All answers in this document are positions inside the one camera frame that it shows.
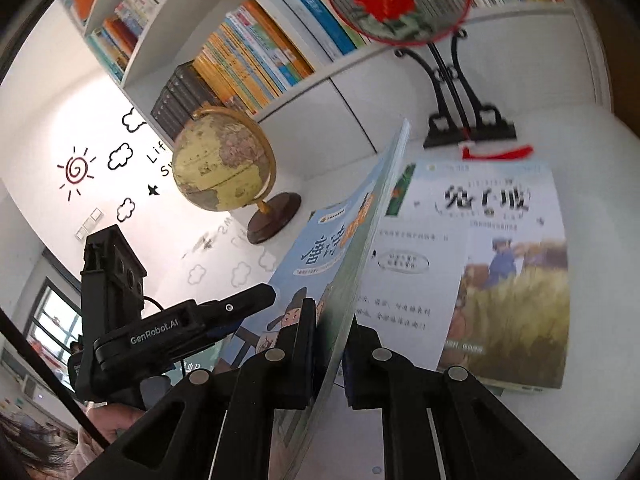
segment globe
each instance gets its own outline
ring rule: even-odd
[[[280,193],[268,202],[276,161],[263,130],[247,115],[221,107],[196,111],[178,135],[172,159],[174,180],[184,197],[208,211],[231,211],[256,204],[248,240],[273,237],[295,215],[301,198]]]

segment yellow globe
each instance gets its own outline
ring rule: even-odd
[[[255,203],[275,178],[273,152],[260,127],[227,108],[208,108],[186,125],[172,169],[180,192],[208,211]]]

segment wire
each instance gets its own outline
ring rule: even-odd
[[[6,337],[6,340],[14,346],[25,361],[35,370],[35,372],[42,378],[47,386],[56,394],[60,402],[65,405],[66,409],[71,412],[75,420],[78,421],[86,432],[94,439],[103,449],[109,447],[107,439],[98,431],[94,424],[88,419],[84,412],[80,409],[68,392],[66,387],[58,380],[53,374],[53,371],[42,360],[38,353],[31,347],[27,339],[20,333],[16,326],[7,317],[4,311],[0,308],[0,333]]]
[[[158,303],[156,300],[154,300],[153,298],[150,298],[148,296],[143,296],[145,301],[149,301],[151,303],[153,303],[156,307],[158,307],[160,310],[164,310],[164,307]]]
[[[150,298],[149,296],[143,296],[145,301],[149,301],[151,303],[153,303],[156,307],[158,307],[160,309],[160,311],[164,310],[164,307],[158,303],[156,300],[154,300],[153,298]],[[187,371],[184,368],[184,359],[180,359],[180,368],[182,368],[182,377],[186,377],[187,375]]]

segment window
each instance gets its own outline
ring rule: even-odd
[[[46,279],[36,298],[30,321],[26,334],[29,343],[60,382],[72,390],[66,362],[72,353],[72,343],[82,335],[79,307]]]

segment red tassel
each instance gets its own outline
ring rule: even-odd
[[[496,153],[495,155],[473,155],[468,146],[462,147],[462,160],[520,160],[533,154],[533,146],[527,144],[515,150]]]

